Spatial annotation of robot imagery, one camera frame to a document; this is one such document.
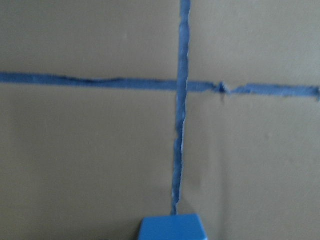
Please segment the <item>blue wooden block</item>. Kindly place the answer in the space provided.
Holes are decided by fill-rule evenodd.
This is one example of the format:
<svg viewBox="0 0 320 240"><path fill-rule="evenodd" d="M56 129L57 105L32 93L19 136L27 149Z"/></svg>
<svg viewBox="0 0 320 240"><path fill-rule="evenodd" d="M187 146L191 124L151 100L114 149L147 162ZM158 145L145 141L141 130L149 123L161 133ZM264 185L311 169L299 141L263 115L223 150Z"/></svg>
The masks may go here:
<svg viewBox="0 0 320 240"><path fill-rule="evenodd" d="M138 240L207 240L197 214L153 216L143 219Z"/></svg>

